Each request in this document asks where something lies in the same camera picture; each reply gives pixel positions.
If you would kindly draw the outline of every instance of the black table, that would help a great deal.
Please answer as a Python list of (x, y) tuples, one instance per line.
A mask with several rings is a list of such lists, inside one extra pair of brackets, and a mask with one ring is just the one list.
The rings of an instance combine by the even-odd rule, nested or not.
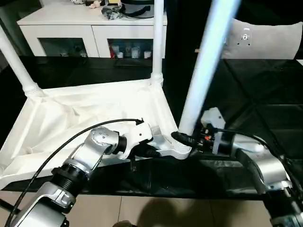
[[(41, 88), (146, 79), (152, 71), (150, 60), (83, 58), (22, 58)], [(181, 117), (193, 64), (164, 64), (163, 89), (174, 118)], [(3, 83), (13, 91), (2, 93), (7, 112), (2, 112), (0, 144), (12, 127), (25, 96), (14, 73), (6, 68)], [(297, 61), (220, 61), (204, 109), (218, 107), (226, 127), (254, 133), (285, 159), (296, 183), (303, 185), (303, 67)], [(36, 180), (37, 189), (50, 177)], [(24, 190), (28, 181), (9, 184), (4, 190)], [(136, 195), (155, 197), (262, 199), (247, 171), (227, 157), (192, 154), (186, 160), (171, 157), (99, 168), (83, 189), (85, 194)]]

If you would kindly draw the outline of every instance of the cabinet glass door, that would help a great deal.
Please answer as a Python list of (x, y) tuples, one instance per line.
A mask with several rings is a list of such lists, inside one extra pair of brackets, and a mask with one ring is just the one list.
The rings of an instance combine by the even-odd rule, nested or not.
[(107, 39), (111, 58), (152, 58), (152, 39)]
[(87, 57), (81, 38), (38, 38), (47, 56)]

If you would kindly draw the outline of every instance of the black bag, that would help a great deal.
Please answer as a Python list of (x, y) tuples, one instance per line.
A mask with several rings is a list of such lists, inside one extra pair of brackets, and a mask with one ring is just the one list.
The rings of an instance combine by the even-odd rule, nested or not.
[(151, 18), (154, 15), (154, 0), (121, 0), (120, 12), (128, 17)]

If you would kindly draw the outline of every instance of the floor tile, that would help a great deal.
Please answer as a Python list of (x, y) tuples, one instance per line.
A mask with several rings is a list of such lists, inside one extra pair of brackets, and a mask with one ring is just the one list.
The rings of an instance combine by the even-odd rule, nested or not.
[(211, 201), (215, 227), (271, 227), (261, 201)]
[(70, 227), (112, 227), (119, 216), (121, 196), (80, 195), (67, 215)]
[(138, 227), (212, 227), (209, 201), (151, 197), (122, 197), (119, 221)]
[[(14, 205), (17, 201), (18, 197), (20, 196), (20, 192), (4, 192), (0, 191), (0, 199), (3, 199), (4, 201), (10, 203), (11, 205)], [(27, 193), (22, 200), (19, 208), (23, 208), (30, 199), (34, 196), (35, 193)], [(9, 212), (0, 208), (0, 226), (4, 226), (7, 218), (9, 217)]]

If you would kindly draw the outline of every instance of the white fabric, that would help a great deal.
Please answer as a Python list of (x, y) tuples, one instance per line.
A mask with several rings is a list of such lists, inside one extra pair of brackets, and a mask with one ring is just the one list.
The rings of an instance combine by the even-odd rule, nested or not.
[[(301, 43), (302, 24), (258, 26), (233, 19), (222, 58), (294, 59)], [(250, 35), (248, 42), (242, 40), (246, 33)]]

